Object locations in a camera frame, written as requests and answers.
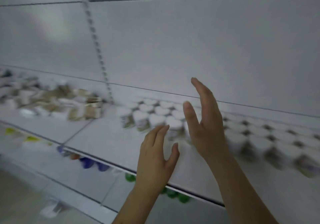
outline person's right hand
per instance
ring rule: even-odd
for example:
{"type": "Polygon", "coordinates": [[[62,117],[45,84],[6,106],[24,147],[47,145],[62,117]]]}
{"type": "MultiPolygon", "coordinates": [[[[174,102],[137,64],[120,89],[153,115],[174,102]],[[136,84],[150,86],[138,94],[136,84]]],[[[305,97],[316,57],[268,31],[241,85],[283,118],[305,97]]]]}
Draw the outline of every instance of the person's right hand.
{"type": "Polygon", "coordinates": [[[209,158],[223,159],[229,155],[229,150],[217,101],[212,92],[198,79],[192,78],[191,83],[200,95],[202,107],[202,120],[199,123],[191,103],[188,101],[183,103],[191,140],[206,161],[209,158]]]}

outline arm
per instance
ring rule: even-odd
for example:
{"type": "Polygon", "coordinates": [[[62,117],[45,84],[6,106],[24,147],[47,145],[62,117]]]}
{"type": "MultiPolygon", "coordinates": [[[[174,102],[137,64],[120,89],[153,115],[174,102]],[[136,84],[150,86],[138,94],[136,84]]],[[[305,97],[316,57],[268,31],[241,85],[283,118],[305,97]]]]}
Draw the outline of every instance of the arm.
{"type": "Polygon", "coordinates": [[[192,78],[191,82],[200,95],[202,120],[199,123],[190,102],[184,102],[183,110],[190,137],[218,182],[231,222],[277,224],[229,153],[222,116],[212,92],[196,78],[192,78]]]}
{"type": "Polygon", "coordinates": [[[168,129],[169,125],[158,126],[146,135],[140,147],[136,184],[113,224],[145,223],[179,158],[178,144],[175,143],[169,159],[164,159],[163,141],[168,129]]]}

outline hand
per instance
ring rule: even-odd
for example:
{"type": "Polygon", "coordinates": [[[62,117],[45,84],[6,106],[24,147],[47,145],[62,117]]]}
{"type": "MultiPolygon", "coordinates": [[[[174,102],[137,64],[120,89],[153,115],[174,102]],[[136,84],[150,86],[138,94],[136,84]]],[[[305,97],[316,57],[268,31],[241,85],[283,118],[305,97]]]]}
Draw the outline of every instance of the hand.
{"type": "Polygon", "coordinates": [[[166,161],[163,155],[164,137],[169,125],[160,125],[151,130],[140,147],[135,189],[146,196],[157,196],[168,183],[179,158],[178,143],[166,161]]]}
{"type": "Polygon", "coordinates": [[[183,111],[194,146],[206,161],[208,158],[218,160],[228,156],[229,150],[217,101],[212,92],[198,79],[192,78],[191,83],[200,95],[202,106],[202,120],[199,123],[191,103],[188,101],[183,103],[183,111]]]}

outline beige floor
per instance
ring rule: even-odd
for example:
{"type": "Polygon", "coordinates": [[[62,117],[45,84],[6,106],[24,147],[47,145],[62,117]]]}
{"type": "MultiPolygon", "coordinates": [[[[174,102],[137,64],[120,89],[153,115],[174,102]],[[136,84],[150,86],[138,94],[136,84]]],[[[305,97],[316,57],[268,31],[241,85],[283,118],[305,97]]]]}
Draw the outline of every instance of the beige floor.
{"type": "Polygon", "coordinates": [[[68,208],[53,219],[39,216],[47,199],[15,177],[0,171],[0,224],[98,224],[90,217],[68,208]]]}

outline finger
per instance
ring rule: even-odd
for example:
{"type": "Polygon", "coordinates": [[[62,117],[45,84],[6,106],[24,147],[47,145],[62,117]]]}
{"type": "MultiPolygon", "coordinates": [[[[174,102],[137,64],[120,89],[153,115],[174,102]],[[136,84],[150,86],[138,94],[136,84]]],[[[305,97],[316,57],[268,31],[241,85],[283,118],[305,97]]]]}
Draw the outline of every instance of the finger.
{"type": "Polygon", "coordinates": [[[163,149],[164,137],[169,129],[169,125],[165,125],[159,132],[157,133],[157,137],[154,142],[154,146],[163,149]]]}
{"type": "Polygon", "coordinates": [[[195,110],[190,102],[185,101],[183,103],[183,112],[186,117],[186,123],[188,124],[190,135],[197,135],[197,132],[200,130],[200,124],[195,113],[195,110]]]}
{"type": "Polygon", "coordinates": [[[146,147],[152,147],[154,145],[155,138],[157,137],[158,132],[164,127],[164,125],[159,125],[147,133],[146,137],[144,138],[144,144],[146,147]]]}
{"type": "Polygon", "coordinates": [[[191,78],[191,83],[200,96],[202,118],[205,118],[206,115],[213,112],[214,107],[218,107],[217,101],[209,88],[202,84],[197,78],[191,78]]]}
{"type": "Polygon", "coordinates": [[[178,143],[174,143],[171,149],[171,155],[169,159],[166,161],[165,166],[173,171],[178,162],[179,156],[180,152],[178,149],[178,143]]]}

